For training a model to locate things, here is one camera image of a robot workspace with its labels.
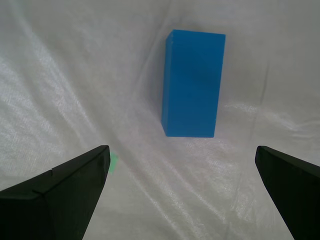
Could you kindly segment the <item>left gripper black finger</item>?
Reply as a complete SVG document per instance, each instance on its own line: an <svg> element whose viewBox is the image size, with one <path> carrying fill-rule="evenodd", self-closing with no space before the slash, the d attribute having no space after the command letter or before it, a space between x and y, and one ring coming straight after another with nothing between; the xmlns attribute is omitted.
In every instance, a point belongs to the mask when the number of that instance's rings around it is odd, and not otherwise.
<svg viewBox="0 0 320 240"><path fill-rule="evenodd" d="M319 166L258 146L255 165L273 203L295 240L320 238Z"/></svg>
<svg viewBox="0 0 320 240"><path fill-rule="evenodd" d="M83 239L111 164L96 147L0 192L2 240Z"/></svg>

